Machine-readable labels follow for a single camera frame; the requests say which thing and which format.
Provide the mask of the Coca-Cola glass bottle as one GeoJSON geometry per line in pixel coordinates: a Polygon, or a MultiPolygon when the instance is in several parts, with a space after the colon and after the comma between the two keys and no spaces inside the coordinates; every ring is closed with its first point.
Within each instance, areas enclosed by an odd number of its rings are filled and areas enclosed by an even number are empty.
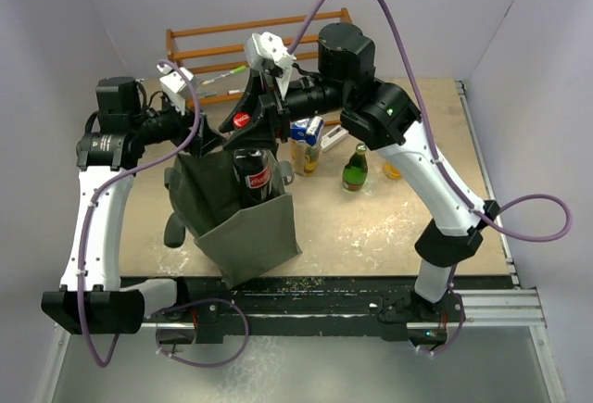
{"type": "Polygon", "coordinates": [[[264,150],[234,150],[233,172],[242,208],[251,208],[272,198],[271,165],[264,150]]]}

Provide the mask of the blue orange juice carton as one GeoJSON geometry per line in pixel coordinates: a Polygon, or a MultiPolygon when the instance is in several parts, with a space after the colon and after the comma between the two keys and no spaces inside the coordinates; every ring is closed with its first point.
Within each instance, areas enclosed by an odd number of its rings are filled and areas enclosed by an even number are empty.
{"type": "Polygon", "coordinates": [[[290,126],[291,159],[294,173],[310,176],[317,168],[321,152],[324,120],[315,116],[296,120],[290,126]]]}

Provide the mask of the grey-green canvas bag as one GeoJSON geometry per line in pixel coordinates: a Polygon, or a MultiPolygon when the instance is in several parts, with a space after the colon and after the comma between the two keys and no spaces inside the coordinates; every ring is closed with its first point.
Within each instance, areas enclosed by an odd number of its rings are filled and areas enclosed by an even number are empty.
{"type": "Polygon", "coordinates": [[[272,271],[301,254],[294,201],[284,188],[290,164],[268,157],[271,197],[246,208],[237,181],[233,154],[220,151],[201,158],[181,154],[166,170],[165,186],[173,216],[195,245],[220,270],[229,288],[272,271]]]}

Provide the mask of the orange drink plastic bottle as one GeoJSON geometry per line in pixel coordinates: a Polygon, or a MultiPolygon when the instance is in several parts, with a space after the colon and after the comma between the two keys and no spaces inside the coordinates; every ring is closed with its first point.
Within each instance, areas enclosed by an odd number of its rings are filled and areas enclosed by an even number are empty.
{"type": "Polygon", "coordinates": [[[402,178],[402,174],[398,169],[393,167],[389,162],[385,162],[383,165],[383,173],[385,177],[390,180],[399,180],[402,178]]]}

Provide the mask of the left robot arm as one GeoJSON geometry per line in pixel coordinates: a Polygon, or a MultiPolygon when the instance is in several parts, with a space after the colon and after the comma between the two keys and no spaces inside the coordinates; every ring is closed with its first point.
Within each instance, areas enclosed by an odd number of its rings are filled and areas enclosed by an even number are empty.
{"type": "Polygon", "coordinates": [[[223,141],[204,114],[187,107],[198,86],[192,73],[181,69],[159,82],[159,110],[132,77],[106,78],[95,88],[98,109],[76,145],[80,202],[69,260],[58,289],[41,301],[42,311],[71,334],[134,334],[156,311],[169,321],[190,312],[189,296],[171,279],[131,287],[120,280],[124,210],[145,148],[170,141],[197,156],[223,141]]]}

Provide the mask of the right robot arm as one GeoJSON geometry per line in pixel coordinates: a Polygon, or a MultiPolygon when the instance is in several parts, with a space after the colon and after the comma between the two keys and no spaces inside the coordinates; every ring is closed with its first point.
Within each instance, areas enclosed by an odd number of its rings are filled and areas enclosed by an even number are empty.
{"type": "Polygon", "coordinates": [[[499,206],[476,195],[430,144],[420,97],[376,78],[375,43],[359,27],[328,24],[317,44],[317,70],[293,81],[297,62],[284,40],[270,32],[251,35],[249,80],[219,128],[230,135],[223,147],[273,150],[288,140],[291,122],[338,111],[342,127],[399,170],[432,216],[414,245],[422,262],[411,300],[413,313],[432,321],[445,309],[454,266],[477,252],[485,220],[499,206]]]}

